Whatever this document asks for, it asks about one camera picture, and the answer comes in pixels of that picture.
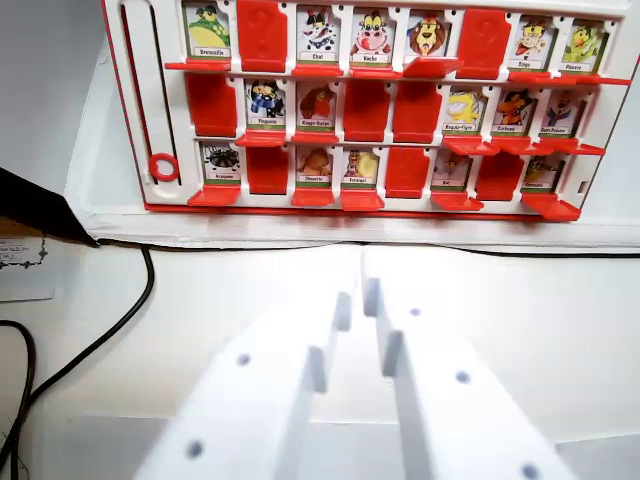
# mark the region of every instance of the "black cable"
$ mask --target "black cable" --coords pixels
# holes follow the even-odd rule
[[[149,247],[143,246],[141,248],[142,256],[144,258],[144,263],[147,267],[147,284],[140,295],[140,298],[133,304],[133,306],[129,309],[127,313],[123,315],[123,317],[118,320],[118,322],[111,327],[106,333],[104,333],[100,338],[98,338],[95,342],[85,348],[82,352],[80,352],[73,360],[71,360],[67,365],[62,367],[60,371],[58,371],[55,375],[45,381],[42,385],[40,385],[33,393],[31,393],[31,388],[33,386],[33,376],[35,375],[35,344],[33,342],[33,337],[29,330],[24,326],[17,322],[11,322],[9,320],[2,320],[0,326],[11,326],[20,330],[20,332],[25,337],[25,341],[27,342],[27,351],[32,348],[33,353],[29,353],[29,369],[27,371],[27,382],[25,383],[25,392],[23,393],[22,402],[20,403],[20,409],[18,411],[18,416],[16,416],[16,420],[13,422],[13,426],[11,427],[11,431],[7,436],[7,439],[0,450],[0,473],[7,462],[7,458],[9,455],[12,455],[11,460],[11,480],[18,480],[18,446],[20,444],[20,432],[22,430],[22,426],[24,421],[26,420],[31,407],[34,403],[51,387],[53,387],[56,383],[58,383],[62,378],[64,378],[69,372],[71,372],[74,368],[76,368],[80,363],[82,363],[89,355],[95,352],[98,348],[104,345],[109,339],[111,339],[116,333],[118,333],[122,327],[124,327],[129,320],[140,310],[140,308],[147,301],[149,296],[151,295],[151,291],[153,290],[153,285],[155,283],[155,271],[153,269],[153,261],[151,260],[151,254],[149,253]]]

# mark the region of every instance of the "white surface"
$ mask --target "white surface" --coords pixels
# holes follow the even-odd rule
[[[138,298],[146,278],[135,249],[57,245],[65,270],[54,299],[0,304],[0,317],[25,323],[36,337],[37,383],[110,327]],[[357,264],[363,250],[368,272],[374,262],[386,264],[388,275],[399,269],[416,272],[395,278],[423,286],[429,315],[450,322],[471,341],[549,440],[640,430],[634,287],[640,260],[510,259],[431,247],[355,245],[281,252],[154,251],[157,285],[149,304],[126,332],[35,409],[33,435],[23,444],[31,478],[86,480],[92,468],[97,471],[91,478],[130,478],[159,429],[145,419],[173,416],[211,355],[250,319],[283,296],[309,298],[313,305],[331,292],[328,277]],[[366,456],[376,457],[380,463],[372,469],[380,465],[380,479],[389,479],[385,475],[400,462],[389,451],[391,440],[379,440],[376,449],[366,443],[373,435],[369,427],[358,433],[360,427],[352,425],[396,422],[393,390],[380,375],[374,320],[359,309],[355,305],[352,330],[339,337],[329,392],[315,398],[312,407],[312,420],[334,423],[327,428],[338,433],[308,439],[313,448],[303,452],[303,466],[312,462],[306,472],[316,476],[304,478],[322,478],[318,465],[328,476],[345,465],[356,472],[355,459]],[[0,373],[2,419],[15,411],[24,357],[18,335],[2,329],[0,364],[10,366]],[[315,450],[320,444],[327,450]],[[603,448],[605,458],[623,462],[614,447],[614,452]],[[325,454],[336,463],[323,461]],[[122,464],[114,465],[117,460]],[[353,478],[370,478],[365,473]]]
[[[64,192],[104,39],[98,0],[3,0],[0,167]]]

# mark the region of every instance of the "screw hole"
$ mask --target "screw hole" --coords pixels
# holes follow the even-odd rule
[[[249,355],[247,355],[246,353],[243,353],[242,355],[238,356],[236,362],[241,367],[244,367],[245,365],[248,365],[249,362],[251,362],[251,357]]]
[[[460,370],[458,373],[456,373],[456,380],[458,380],[460,383],[467,384],[471,381],[471,377],[464,370]]]
[[[524,476],[524,478],[527,478],[529,480],[535,480],[536,478],[539,478],[538,469],[533,465],[525,465],[524,467],[522,467],[522,475]]]
[[[202,443],[198,440],[194,440],[187,447],[187,457],[189,458],[197,458],[202,454]]]

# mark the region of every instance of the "red ledge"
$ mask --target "red ledge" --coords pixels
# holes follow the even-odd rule
[[[458,155],[491,156],[500,152],[495,145],[483,142],[480,135],[445,135],[443,143]]]
[[[482,210],[484,203],[469,198],[467,192],[432,192],[431,201],[443,210],[452,212]]]
[[[330,188],[297,188],[291,205],[294,207],[326,207],[335,202]]]
[[[342,190],[342,209],[345,212],[377,212],[384,207],[384,201],[375,188],[371,190]]]
[[[188,202],[191,207],[227,207],[240,196],[240,185],[205,185]]]
[[[341,77],[343,72],[338,65],[298,64],[291,74],[294,77]]]
[[[296,132],[291,137],[292,142],[296,143],[315,143],[315,144],[334,144],[338,143],[338,137],[330,132]]]
[[[287,143],[287,136],[284,131],[247,130],[247,133],[238,139],[236,145],[241,147],[282,147],[285,143]]]
[[[188,72],[228,72],[231,70],[231,59],[204,60],[188,58],[183,63],[165,63],[168,70],[186,70]]]
[[[540,143],[532,144],[529,137],[494,136],[491,144],[512,155],[551,155],[553,153],[553,147]]]
[[[417,57],[404,67],[406,78],[443,78],[447,73],[459,69],[464,62],[457,58]]]
[[[576,84],[572,77],[551,78],[549,72],[509,72],[509,81],[513,83],[533,83],[539,86],[563,86],[568,87]]]
[[[622,78],[601,77],[598,74],[580,75],[578,73],[562,73],[561,78],[572,78],[578,85],[631,85],[631,80]]]
[[[586,143],[578,144],[577,138],[552,138],[546,137],[540,139],[540,145],[551,147],[557,152],[569,153],[572,155],[597,155],[601,157],[607,153],[606,149],[587,145]]]
[[[564,200],[558,200],[555,193],[523,193],[522,203],[547,220],[573,222],[580,218],[581,210]]]
[[[394,72],[391,67],[351,67],[349,75],[353,78],[363,78],[366,80],[389,80],[402,77],[401,73]]]

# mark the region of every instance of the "cartoon lion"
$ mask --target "cartoon lion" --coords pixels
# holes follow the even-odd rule
[[[304,159],[304,164],[298,169],[298,172],[314,177],[331,175],[329,163],[329,155],[327,155],[326,150],[324,148],[314,148]]]
[[[431,55],[444,45],[447,31],[437,17],[427,15],[407,30],[409,46],[418,55]]]

